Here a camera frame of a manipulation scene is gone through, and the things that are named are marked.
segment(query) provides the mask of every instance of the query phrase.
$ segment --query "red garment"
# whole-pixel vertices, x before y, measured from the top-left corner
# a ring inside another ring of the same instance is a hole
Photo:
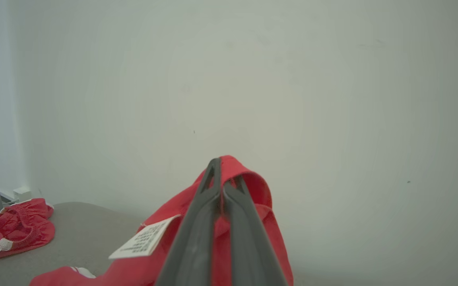
[[[223,156],[221,159],[222,185],[231,178],[243,174],[285,278],[288,284],[293,286],[293,274],[287,259],[287,252],[277,221],[271,210],[271,194],[268,185],[260,175],[245,168],[234,157]],[[80,268],[62,267],[35,277],[30,286],[152,286],[160,273],[180,222],[192,202],[203,175],[204,172],[199,175],[190,187],[165,203],[138,229],[139,231],[146,225],[180,214],[180,218],[171,222],[151,256],[117,259],[111,264],[107,272],[96,278],[88,278],[89,272],[85,269],[82,269],[82,271],[86,271],[88,275],[81,273]],[[229,223],[224,219],[218,219],[215,223],[214,256],[212,261],[213,286],[231,285],[231,243],[229,239]]]
[[[5,207],[0,212],[0,257],[44,246],[54,237],[47,219],[54,208],[45,199],[31,199]]]

